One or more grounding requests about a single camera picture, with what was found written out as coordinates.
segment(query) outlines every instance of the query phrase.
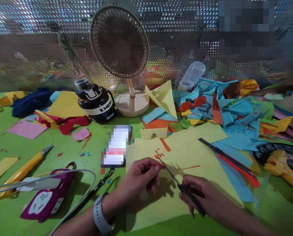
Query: beige fan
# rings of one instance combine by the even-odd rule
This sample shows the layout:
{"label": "beige fan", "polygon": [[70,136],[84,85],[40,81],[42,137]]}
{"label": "beige fan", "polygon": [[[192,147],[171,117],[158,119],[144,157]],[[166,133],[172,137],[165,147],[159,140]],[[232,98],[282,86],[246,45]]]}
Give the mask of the beige fan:
{"label": "beige fan", "polygon": [[143,71],[149,57],[149,43],[141,23],[124,8],[104,7],[92,19],[90,37],[94,54],[103,67],[128,80],[129,91],[115,102],[118,111],[127,117],[146,112],[149,97],[135,90],[132,81]]}

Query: blue cloth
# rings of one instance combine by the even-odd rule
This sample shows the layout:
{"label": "blue cloth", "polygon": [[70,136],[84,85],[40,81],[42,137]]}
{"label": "blue cloth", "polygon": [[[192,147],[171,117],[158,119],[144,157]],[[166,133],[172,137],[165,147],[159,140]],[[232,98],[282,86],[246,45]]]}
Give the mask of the blue cloth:
{"label": "blue cloth", "polygon": [[15,100],[11,106],[13,107],[12,116],[21,118],[32,114],[35,110],[44,108],[53,93],[54,91],[47,88],[38,88],[36,92]]}

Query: fan grille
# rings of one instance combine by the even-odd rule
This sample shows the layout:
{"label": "fan grille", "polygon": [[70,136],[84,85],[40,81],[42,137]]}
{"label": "fan grille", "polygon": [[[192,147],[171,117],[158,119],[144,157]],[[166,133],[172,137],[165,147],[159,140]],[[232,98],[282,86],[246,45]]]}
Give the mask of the fan grille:
{"label": "fan grille", "polygon": [[91,44],[100,63],[120,78],[133,78],[145,68],[149,45],[140,22],[127,10],[109,6],[91,24]]}

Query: white watch strap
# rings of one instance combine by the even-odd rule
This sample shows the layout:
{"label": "white watch strap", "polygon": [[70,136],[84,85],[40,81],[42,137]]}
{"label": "white watch strap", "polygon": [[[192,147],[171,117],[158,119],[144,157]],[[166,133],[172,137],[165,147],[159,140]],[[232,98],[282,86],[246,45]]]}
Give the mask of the white watch strap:
{"label": "white watch strap", "polygon": [[108,222],[105,220],[105,217],[103,215],[103,211],[101,209],[101,203],[103,201],[103,198],[107,194],[108,193],[104,193],[96,199],[96,201],[94,203],[94,212],[93,212],[95,225],[97,226],[99,231],[104,235],[110,233],[115,227],[115,223],[113,223],[112,225],[108,224]]}

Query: metal mesh wall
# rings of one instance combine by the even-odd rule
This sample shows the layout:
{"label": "metal mesh wall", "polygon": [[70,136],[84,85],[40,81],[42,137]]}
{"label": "metal mesh wall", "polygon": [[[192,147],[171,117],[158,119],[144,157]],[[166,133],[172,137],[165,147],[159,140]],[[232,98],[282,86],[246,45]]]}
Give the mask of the metal mesh wall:
{"label": "metal mesh wall", "polygon": [[293,0],[274,1],[274,52],[267,56],[220,55],[218,0],[0,0],[0,91],[33,91],[44,86],[71,90],[71,63],[59,47],[62,31],[93,81],[111,91],[127,90],[125,80],[107,72],[89,40],[90,21],[102,6],[119,5],[142,23],[150,57],[134,79],[136,89],[172,79],[178,86],[189,65],[200,60],[206,78],[227,81],[255,78],[264,87],[286,77],[293,63]]}

